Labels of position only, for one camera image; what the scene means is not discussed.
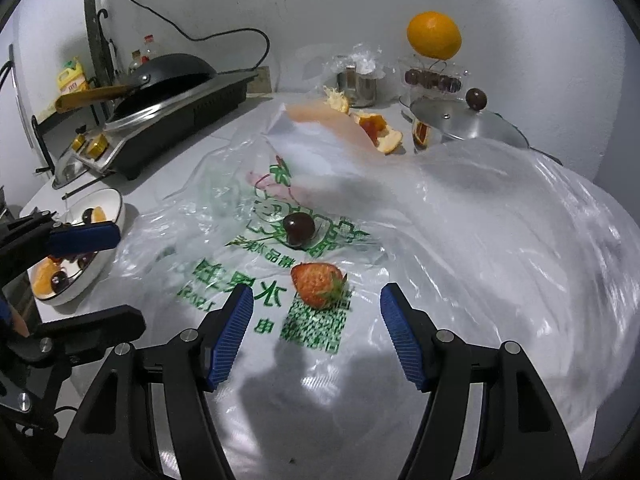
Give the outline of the peeled mandarin half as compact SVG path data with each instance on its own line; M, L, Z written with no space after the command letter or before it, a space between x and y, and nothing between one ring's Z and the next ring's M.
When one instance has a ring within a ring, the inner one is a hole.
M36 296L44 297L52 294L52 276L59 270L61 270L61 266L50 258L44 258L36 265L32 274L32 291Z

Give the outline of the mandarin segment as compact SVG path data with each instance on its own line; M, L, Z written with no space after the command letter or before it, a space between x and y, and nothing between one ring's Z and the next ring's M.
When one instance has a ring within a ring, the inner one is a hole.
M106 214L105 214L104 210L100 206L97 206L96 208L93 208L92 215L91 215L91 221L93 223L101 223L101 222L105 222L106 221Z

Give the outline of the strawberry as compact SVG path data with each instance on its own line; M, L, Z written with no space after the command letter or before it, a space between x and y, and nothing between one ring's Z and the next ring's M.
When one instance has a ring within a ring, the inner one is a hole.
M326 310L336 307L343 299L347 275L331 263L299 263L291 270L294 288L308 307Z

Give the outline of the dark cherry back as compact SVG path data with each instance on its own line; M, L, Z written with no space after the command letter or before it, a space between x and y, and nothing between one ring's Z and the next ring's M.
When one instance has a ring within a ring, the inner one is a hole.
M286 244L293 248L307 246L314 238L316 225L314 218L306 212L293 212L282 220Z

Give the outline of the black chopstick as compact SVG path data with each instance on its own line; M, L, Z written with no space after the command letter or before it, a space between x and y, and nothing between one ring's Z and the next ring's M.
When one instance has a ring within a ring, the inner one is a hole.
M72 196L77 195L78 193L82 192L83 190L85 190L86 188L91 188L93 185L97 184L98 182L101 182L111 176L114 176L115 171L109 171L106 174L102 174L102 176L96 177L93 180L78 186L78 188L74 188L73 191L67 192L65 194L62 195L61 200L68 200L69 198L71 198Z

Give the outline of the white round plate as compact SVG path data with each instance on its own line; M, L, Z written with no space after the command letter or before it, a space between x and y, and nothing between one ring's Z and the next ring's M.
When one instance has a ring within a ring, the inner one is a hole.
M111 221L124 229L125 203L114 188L102 190L76 200L56 218L62 223L85 226L91 223ZM29 279L35 297L52 307L67 304L79 296L100 274L114 249L103 252L85 252L70 258L44 258L30 271Z

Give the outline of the steel pot lid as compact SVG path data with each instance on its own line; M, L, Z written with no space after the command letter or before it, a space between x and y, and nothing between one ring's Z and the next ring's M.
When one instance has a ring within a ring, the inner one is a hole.
M88 171L89 168L75 156L75 152L66 148L55 165L52 188L65 188Z

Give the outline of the clear printed plastic bag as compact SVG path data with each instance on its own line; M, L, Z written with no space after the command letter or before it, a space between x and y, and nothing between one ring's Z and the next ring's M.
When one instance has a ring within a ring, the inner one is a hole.
M346 118L268 105L139 188L138 218L89 311L131 304L145 344L198 325L236 284L255 307L208 405L240 479L393 479L426 396L380 312L397 283L471 344L518 342L576 431L622 382L639 333L639 230L611 196L551 160L488 141L382 155ZM305 247L282 220L314 218ZM347 275L314 310L299 263Z

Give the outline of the black metal rack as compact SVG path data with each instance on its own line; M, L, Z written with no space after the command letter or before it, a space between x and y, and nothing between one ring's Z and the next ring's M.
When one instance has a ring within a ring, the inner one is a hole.
M53 174L55 163L75 139L77 131L99 126L102 119L95 105L63 114L54 112L41 122L32 116L32 133L36 140L36 153L40 157L35 174Z

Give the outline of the steel induction cooker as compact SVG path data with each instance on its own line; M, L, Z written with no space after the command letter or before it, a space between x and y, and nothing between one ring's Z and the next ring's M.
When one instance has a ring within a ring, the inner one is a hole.
M87 134L74 159L97 174L110 171L128 180L193 133L227 116L246 99L254 70L218 75Z

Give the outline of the yellow detergent bottle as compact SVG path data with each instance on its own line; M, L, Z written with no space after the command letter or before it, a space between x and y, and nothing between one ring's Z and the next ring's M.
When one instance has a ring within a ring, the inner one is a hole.
M56 77L58 92L61 94L86 91L89 89L88 79L79 58L66 62Z

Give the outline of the black umbrella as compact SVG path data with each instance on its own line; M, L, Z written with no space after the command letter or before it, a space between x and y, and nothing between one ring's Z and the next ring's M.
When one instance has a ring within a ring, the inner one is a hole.
M98 25L99 31L100 52L102 56L102 64L105 70L106 85L110 86L115 80L115 70L111 56L110 43L104 34L102 26L102 20L104 18L108 18L108 12L106 9L100 9L96 14L96 24Z

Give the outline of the half peeled orange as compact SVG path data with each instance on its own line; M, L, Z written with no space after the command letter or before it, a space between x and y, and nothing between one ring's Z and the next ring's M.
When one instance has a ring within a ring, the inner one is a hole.
M365 132L375 148L389 155L396 151L404 136L396 129L393 129L386 119L380 114L352 112L350 110L349 99L344 92L335 88L324 87L323 93L326 96L324 102L332 110L341 112L350 118Z

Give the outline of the dark oil bottle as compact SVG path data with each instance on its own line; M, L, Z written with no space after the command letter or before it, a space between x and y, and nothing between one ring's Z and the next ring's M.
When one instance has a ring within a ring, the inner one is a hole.
M135 70L137 70L142 64L141 61L141 52L139 50L134 50L131 52L131 62L128 66L128 73L132 74Z

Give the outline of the black wok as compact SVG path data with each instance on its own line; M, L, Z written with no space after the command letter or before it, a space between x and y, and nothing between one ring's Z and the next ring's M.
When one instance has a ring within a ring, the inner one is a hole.
M126 98L159 84L166 84L166 81L174 84L177 80L191 78L196 80L196 84L201 84L216 75L217 71L213 66L195 55L164 54L143 63L122 84L62 94L55 100L54 108L58 114L63 114L92 104Z

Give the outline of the red cap sauce bottle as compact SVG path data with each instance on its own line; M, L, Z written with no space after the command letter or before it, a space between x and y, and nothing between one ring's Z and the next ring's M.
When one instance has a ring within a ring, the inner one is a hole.
M143 46L141 49L141 62L147 63L160 55L160 47L155 41L153 35L146 35L143 38Z

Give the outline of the steel lid with knob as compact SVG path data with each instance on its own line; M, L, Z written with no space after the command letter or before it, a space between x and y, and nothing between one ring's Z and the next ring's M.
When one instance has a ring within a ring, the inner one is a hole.
M409 106L414 118L435 128L445 141L486 139L514 148L530 148L518 128L487 109L488 97L483 90L471 88L463 99L431 99L421 96Z

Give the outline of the clear box of dates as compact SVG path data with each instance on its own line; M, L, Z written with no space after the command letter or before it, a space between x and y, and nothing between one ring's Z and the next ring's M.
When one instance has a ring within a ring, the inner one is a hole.
M401 94L399 101L409 106L420 98L461 99L469 87L470 71L452 61L408 55L398 61Z

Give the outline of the steel cup in bag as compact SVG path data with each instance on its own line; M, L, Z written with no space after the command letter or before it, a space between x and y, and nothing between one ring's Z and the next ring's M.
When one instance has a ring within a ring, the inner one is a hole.
M308 96L327 98L341 93L351 108L372 106L378 100L378 83L386 76L386 64L379 46L360 42L308 44L295 53L302 63L302 81Z

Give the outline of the whole orange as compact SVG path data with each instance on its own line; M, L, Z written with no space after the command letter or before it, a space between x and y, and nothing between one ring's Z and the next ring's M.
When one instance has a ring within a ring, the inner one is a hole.
M407 26L407 39L417 54L441 61L455 56L462 46L457 24L435 11L416 14Z

